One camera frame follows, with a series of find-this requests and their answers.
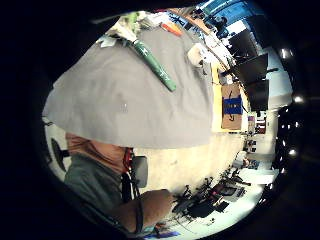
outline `chair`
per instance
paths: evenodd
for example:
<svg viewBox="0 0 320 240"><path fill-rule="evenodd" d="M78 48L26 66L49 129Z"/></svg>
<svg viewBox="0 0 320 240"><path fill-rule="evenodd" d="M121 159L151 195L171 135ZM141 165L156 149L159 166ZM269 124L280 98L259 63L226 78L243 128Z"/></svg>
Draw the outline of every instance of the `chair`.
<svg viewBox="0 0 320 240"><path fill-rule="evenodd" d="M66 172L67 170L64 166L63 160L64 160L64 158L70 156L68 150L61 150L58 142L53 138L51 138L51 146L52 146L52 150L53 150L53 154L55 156L55 159L58 163L58 166L60 167L60 169L62 171Z"/></svg>

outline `person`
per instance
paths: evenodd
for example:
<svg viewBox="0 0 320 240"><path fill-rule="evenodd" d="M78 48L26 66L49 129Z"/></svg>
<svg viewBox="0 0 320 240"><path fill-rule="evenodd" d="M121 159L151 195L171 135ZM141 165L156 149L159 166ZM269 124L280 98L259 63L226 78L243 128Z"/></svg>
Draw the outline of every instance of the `person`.
<svg viewBox="0 0 320 240"><path fill-rule="evenodd" d="M139 200L122 200L121 175L127 171L124 164L126 148L89 140L72 133L66 134L71 165L64 183L82 199L118 221L130 237L145 236L153 231L158 221L171 210L174 201L166 190L148 191L140 196L143 226L136 232L136 212Z"/></svg>
<svg viewBox="0 0 320 240"><path fill-rule="evenodd" d="M214 26L217 29L217 38L222 39L225 38L229 35L229 31L227 30L227 22L228 19L224 16L219 17L219 16L212 16L209 15L205 19L205 25L209 28L212 29L212 26Z"/></svg>

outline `black chair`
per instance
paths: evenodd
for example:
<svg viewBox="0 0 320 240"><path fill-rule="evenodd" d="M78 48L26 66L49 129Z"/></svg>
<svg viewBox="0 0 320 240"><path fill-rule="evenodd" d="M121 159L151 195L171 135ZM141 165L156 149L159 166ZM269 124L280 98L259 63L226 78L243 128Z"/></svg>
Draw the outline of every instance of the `black chair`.
<svg viewBox="0 0 320 240"><path fill-rule="evenodd" d="M251 59L258 56L258 52L253 39L251 38L250 31L245 29L238 34L235 34L229 39L232 45L231 51L240 56Z"/></svg>
<svg viewBox="0 0 320 240"><path fill-rule="evenodd" d="M51 146L52 146L52 150L53 150L53 154L55 156L55 159L58 163L58 166L60 167L60 169L62 171L66 172L67 170L64 166L63 160L64 160L64 158L70 156L68 150L61 150L59 143L53 138L51 138Z"/></svg>

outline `white object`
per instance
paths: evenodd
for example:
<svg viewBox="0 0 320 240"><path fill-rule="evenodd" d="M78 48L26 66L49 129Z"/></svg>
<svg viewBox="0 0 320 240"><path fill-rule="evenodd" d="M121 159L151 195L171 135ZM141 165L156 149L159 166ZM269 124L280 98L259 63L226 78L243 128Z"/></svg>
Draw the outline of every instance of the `white object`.
<svg viewBox="0 0 320 240"><path fill-rule="evenodd" d="M104 48L104 47L112 47L112 46L114 46L116 44L116 41L117 41L117 39L115 39L115 38L103 35L102 37L100 37L96 41L96 43L100 43L101 42L100 47Z"/></svg>
<svg viewBox="0 0 320 240"><path fill-rule="evenodd" d="M210 53L201 43L194 44L187 55L191 64L196 67L201 67L201 60L207 63L211 63L215 60L214 55Z"/></svg>

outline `gray shirt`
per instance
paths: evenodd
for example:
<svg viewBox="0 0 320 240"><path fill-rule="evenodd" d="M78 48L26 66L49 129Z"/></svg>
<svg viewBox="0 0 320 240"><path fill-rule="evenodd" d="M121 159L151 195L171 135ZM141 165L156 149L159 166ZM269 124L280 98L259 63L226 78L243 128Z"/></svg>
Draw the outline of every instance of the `gray shirt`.
<svg viewBox="0 0 320 240"><path fill-rule="evenodd" d="M121 175L81 154L71 160L64 182L82 199L104 213L123 203Z"/></svg>

